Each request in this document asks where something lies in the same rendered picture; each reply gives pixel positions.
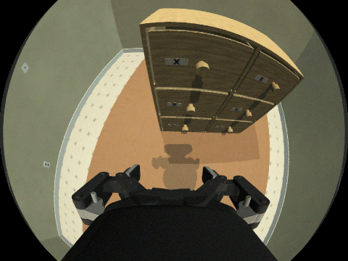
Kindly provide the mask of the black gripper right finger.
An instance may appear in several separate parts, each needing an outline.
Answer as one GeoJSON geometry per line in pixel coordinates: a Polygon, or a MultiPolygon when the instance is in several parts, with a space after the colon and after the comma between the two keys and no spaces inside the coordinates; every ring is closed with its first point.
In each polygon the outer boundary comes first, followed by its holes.
{"type": "Polygon", "coordinates": [[[184,196],[183,205],[206,207],[211,199],[220,202],[223,196],[229,196],[238,216],[252,229],[260,224],[270,200],[246,178],[235,175],[233,180],[229,180],[210,167],[203,167],[202,182],[203,185],[196,191],[193,190],[184,196]]]}

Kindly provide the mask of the brown wooden drawer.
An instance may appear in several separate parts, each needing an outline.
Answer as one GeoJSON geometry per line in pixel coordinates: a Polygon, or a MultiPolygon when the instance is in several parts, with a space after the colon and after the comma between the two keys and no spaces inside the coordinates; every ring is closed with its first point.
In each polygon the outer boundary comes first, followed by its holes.
{"type": "Polygon", "coordinates": [[[203,132],[212,118],[161,116],[164,131],[203,132]]]}
{"type": "Polygon", "coordinates": [[[228,92],[198,88],[156,87],[160,115],[214,117],[228,92]]]}
{"type": "Polygon", "coordinates": [[[265,100],[233,94],[217,117],[255,121],[272,106],[274,103],[265,100]]]}
{"type": "Polygon", "coordinates": [[[254,51],[246,41],[198,28],[151,27],[148,34],[155,85],[231,91],[254,51]]]}
{"type": "Polygon", "coordinates": [[[236,92],[279,102],[299,81],[290,67],[260,49],[236,92]]]}
{"type": "Polygon", "coordinates": [[[239,133],[252,123],[243,120],[215,119],[206,132],[239,133]]]}

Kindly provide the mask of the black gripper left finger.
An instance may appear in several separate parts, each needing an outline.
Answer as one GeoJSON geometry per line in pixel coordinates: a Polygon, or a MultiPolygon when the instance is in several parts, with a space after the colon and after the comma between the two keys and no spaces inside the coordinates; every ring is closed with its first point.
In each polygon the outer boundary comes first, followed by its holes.
{"type": "Polygon", "coordinates": [[[104,213],[105,205],[112,193],[118,193],[121,199],[130,196],[137,206],[159,205],[159,197],[139,183],[140,177],[140,165],[133,165],[115,176],[109,176],[108,172],[100,172],[94,176],[72,195],[83,223],[90,225],[104,213]]]}

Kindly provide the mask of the small wooden chest of drawers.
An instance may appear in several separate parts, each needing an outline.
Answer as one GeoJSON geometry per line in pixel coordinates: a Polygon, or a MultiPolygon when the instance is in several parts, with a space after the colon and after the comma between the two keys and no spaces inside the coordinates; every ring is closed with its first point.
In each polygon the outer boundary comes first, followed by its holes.
{"type": "MultiPolygon", "coordinates": [[[[271,39],[269,39],[265,34],[255,30],[254,28],[245,25],[244,23],[232,20],[231,18],[224,17],[218,14],[213,14],[209,12],[203,12],[192,9],[158,9],[156,12],[147,17],[143,22],[139,24],[141,31],[141,40],[144,49],[144,57],[146,61],[146,68],[149,76],[149,82],[152,90],[152,96],[154,100],[154,106],[157,113],[157,119],[159,122],[160,131],[174,131],[174,130],[163,130],[162,121],[160,116],[170,116],[170,117],[197,117],[197,116],[182,116],[182,115],[160,115],[159,105],[157,100],[156,87],[179,87],[179,88],[199,88],[207,89],[213,91],[223,91],[228,92],[228,96],[221,105],[220,109],[216,112],[214,117],[203,117],[203,118],[212,118],[208,126],[201,133],[221,133],[221,132],[206,132],[206,130],[211,126],[215,119],[226,119],[226,120],[239,120],[239,119],[230,119],[230,118],[220,118],[218,115],[227,104],[229,99],[233,94],[240,94],[244,96],[250,96],[256,99],[265,100],[267,102],[274,103],[265,114],[271,111],[278,103],[280,103],[287,95],[289,95],[297,85],[304,79],[304,76],[301,74],[297,66],[292,62],[292,60],[285,54],[285,52],[276,45],[271,39]],[[165,27],[165,26],[174,26],[174,27],[187,27],[187,28],[199,28],[204,30],[211,30],[218,33],[223,33],[228,36],[233,36],[235,38],[241,39],[242,41],[248,42],[253,48],[254,51],[246,64],[243,72],[239,76],[239,79],[236,81],[234,87],[229,90],[219,89],[219,88],[208,88],[201,86],[183,86],[183,85],[155,85],[154,82],[154,72],[152,67],[152,57],[150,52],[149,45],[149,34],[148,31],[151,27],[165,27]],[[247,74],[249,68],[252,66],[255,58],[257,57],[260,49],[266,51],[267,53],[273,55],[277,59],[281,60],[284,64],[290,67],[299,77],[300,81],[278,102],[274,102],[268,99],[260,98],[258,96],[253,96],[249,94],[243,94],[236,92],[239,84],[244,79],[244,76],[247,74]]],[[[261,117],[263,117],[263,114],[261,117]]],[[[253,120],[243,120],[243,121],[252,121],[253,123],[257,122],[261,117],[253,120]]],[[[252,123],[252,124],[253,124],[252,123]]],[[[250,124],[250,125],[252,125],[250,124]]],[[[249,125],[249,126],[250,126],[249,125]]],[[[245,129],[247,129],[247,126],[245,129]]],[[[243,129],[242,131],[244,131],[243,129]]],[[[240,132],[242,132],[240,131],[240,132]]],[[[239,133],[240,133],[239,132],[239,133]]]]}

